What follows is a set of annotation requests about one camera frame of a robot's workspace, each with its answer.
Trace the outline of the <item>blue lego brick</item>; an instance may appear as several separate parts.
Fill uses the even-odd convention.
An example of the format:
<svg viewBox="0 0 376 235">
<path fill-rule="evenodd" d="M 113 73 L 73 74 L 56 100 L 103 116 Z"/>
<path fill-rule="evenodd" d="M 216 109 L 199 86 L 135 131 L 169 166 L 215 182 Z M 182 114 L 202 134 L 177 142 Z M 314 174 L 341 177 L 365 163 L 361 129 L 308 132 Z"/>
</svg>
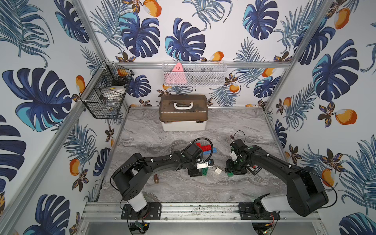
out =
<svg viewBox="0 0 376 235">
<path fill-rule="evenodd" d="M 216 153 L 217 152 L 217 149 L 216 148 L 214 148 L 213 150 L 208 150 L 208 151 L 204 151 L 203 152 L 203 155 L 205 156 L 205 155 L 210 155 L 210 153 Z"/>
</svg>

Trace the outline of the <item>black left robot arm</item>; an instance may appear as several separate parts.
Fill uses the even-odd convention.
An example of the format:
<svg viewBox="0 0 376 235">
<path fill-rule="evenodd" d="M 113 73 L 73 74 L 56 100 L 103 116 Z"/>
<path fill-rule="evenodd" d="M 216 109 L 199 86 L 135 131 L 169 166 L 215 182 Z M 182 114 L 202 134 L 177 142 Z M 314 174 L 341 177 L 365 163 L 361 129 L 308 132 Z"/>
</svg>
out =
<svg viewBox="0 0 376 235">
<path fill-rule="evenodd" d="M 202 176 L 203 169 L 213 166 L 213 152 L 212 141 L 201 137 L 182 150 L 160 157 L 144 157 L 135 153 L 112 174 L 110 184 L 133 211 L 141 212 L 148 207 L 142 189 L 151 176 L 181 169 L 187 169 L 190 177 Z"/>
</svg>

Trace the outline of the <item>red lego brick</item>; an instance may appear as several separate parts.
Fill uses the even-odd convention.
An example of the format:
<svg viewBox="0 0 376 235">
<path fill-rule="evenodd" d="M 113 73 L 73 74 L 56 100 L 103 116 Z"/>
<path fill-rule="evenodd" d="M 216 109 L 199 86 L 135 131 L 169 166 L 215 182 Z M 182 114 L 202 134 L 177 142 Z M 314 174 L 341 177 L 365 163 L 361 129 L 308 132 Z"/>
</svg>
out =
<svg viewBox="0 0 376 235">
<path fill-rule="evenodd" d="M 211 145 L 203 146 L 201 143 L 196 143 L 196 145 L 197 145 L 197 146 L 198 146 L 203 152 L 211 151 L 211 150 L 212 150 L 212 146 L 211 146 Z"/>
</svg>

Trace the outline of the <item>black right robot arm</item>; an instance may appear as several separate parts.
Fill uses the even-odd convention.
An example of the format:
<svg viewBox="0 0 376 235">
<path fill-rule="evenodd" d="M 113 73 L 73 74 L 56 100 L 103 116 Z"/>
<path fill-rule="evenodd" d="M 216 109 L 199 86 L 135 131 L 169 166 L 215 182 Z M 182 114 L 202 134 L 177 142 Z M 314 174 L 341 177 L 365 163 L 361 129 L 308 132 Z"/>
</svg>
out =
<svg viewBox="0 0 376 235">
<path fill-rule="evenodd" d="M 294 211 L 306 217 L 329 202 L 320 176 L 309 166 L 288 164 L 257 145 L 246 146 L 241 139 L 231 142 L 230 156 L 231 159 L 226 161 L 226 173 L 257 175 L 261 170 L 266 170 L 287 186 L 285 195 L 267 193 L 255 199 L 257 213 Z"/>
</svg>

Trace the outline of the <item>small white lego brick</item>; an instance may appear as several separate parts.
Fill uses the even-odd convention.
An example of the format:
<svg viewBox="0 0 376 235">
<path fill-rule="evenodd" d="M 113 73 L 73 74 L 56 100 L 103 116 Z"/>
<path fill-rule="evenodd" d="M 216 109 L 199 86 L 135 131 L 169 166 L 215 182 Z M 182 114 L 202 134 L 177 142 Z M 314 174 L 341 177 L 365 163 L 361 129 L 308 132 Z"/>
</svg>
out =
<svg viewBox="0 0 376 235">
<path fill-rule="evenodd" d="M 215 173 L 217 173 L 218 175 L 219 175 L 221 172 L 222 172 L 222 170 L 221 170 L 219 167 L 217 167 L 217 168 L 215 169 Z"/>
</svg>

